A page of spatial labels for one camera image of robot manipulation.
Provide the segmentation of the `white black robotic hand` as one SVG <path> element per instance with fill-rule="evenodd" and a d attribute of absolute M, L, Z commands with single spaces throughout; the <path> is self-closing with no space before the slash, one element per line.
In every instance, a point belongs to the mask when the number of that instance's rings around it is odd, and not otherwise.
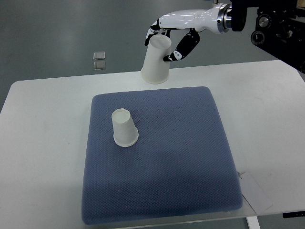
<path fill-rule="evenodd" d="M 172 30 L 187 30 L 188 33 L 181 39 L 175 50 L 163 57 L 164 62 L 174 62 L 184 59 L 200 42 L 199 33 L 204 30 L 216 34 L 226 33 L 232 28 L 232 6 L 217 3 L 210 9 L 179 10 L 165 14 L 158 18 L 148 29 L 145 43 L 161 33 L 170 37 Z"/>

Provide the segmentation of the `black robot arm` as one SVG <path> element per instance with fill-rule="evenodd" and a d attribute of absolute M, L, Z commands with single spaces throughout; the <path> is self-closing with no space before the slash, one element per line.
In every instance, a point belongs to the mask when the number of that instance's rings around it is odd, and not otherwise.
<path fill-rule="evenodd" d="M 233 0 L 233 31 L 241 31 L 248 8 L 257 8 L 251 42 L 305 72 L 305 2 L 303 0 Z"/>

